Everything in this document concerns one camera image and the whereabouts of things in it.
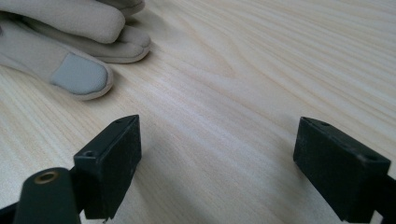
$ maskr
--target gloved hand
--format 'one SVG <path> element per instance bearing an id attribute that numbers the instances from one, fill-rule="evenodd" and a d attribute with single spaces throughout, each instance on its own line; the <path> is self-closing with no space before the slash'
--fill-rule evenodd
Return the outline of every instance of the gloved hand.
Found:
<path id="1" fill-rule="evenodd" d="M 125 25 L 144 0 L 1 0 L 0 64 L 33 75 L 79 100 L 105 94 L 105 63 L 133 63 L 149 36 Z"/>

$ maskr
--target white glove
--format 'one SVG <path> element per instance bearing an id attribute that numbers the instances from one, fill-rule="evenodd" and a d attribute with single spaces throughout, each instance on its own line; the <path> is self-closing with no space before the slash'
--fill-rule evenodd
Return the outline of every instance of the white glove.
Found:
<path id="1" fill-rule="evenodd" d="M 105 94 L 105 63 L 133 63 L 149 52 L 149 36 L 125 26 L 144 0 L 1 0 L 0 64 L 80 100 Z"/>

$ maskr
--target glove finger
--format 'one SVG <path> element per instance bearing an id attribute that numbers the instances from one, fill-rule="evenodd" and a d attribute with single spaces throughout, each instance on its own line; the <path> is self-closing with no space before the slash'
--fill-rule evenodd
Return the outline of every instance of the glove finger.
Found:
<path id="1" fill-rule="evenodd" d="M 149 35 L 133 27 L 125 26 L 114 43 L 101 44 L 85 37 L 60 32 L 40 21 L 28 18 L 24 20 L 40 34 L 80 49 L 105 63 L 133 63 L 143 59 L 149 52 Z"/>
<path id="2" fill-rule="evenodd" d="M 144 0 L 97 0 L 118 9 L 125 17 L 141 11 L 146 3 Z"/>
<path id="3" fill-rule="evenodd" d="M 93 0 L 1 0 L 0 11 L 30 17 L 101 43 L 114 42 L 125 24 L 119 10 Z"/>
<path id="4" fill-rule="evenodd" d="M 0 64 L 13 67 L 80 100 L 105 94 L 110 68 L 93 57 L 37 34 L 20 21 L 0 17 Z"/>

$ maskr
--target mounting hole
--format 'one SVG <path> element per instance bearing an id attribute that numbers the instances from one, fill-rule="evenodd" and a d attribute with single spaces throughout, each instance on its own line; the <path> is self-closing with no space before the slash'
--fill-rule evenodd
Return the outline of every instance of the mounting hole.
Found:
<path id="1" fill-rule="evenodd" d="M 54 179 L 58 178 L 59 174 L 55 171 L 48 171 L 42 175 L 39 175 L 35 178 L 36 184 L 47 184 L 52 182 Z"/>
<path id="2" fill-rule="evenodd" d="M 86 157 L 93 157 L 95 154 L 92 151 L 86 151 L 83 153 L 83 155 Z"/>
<path id="3" fill-rule="evenodd" d="M 370 161 L 377 161 L 378 158 L 376 156 L 366 155 L 365 158 Z"/>

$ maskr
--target wood grain surface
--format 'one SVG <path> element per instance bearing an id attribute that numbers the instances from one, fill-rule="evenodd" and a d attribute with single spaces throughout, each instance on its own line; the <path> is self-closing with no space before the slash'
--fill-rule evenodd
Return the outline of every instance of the wood grain surface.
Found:
<path id="1" fill-rule="evenodd" d="M 152 50 L 97 100 L 0 67 L 1 207 L 133 114 L 143 159 L 108 223 L 341 223 L 292 160 L 300 116 L 396 161 L 396 1 L 147 0 L 128 24 Z"/>

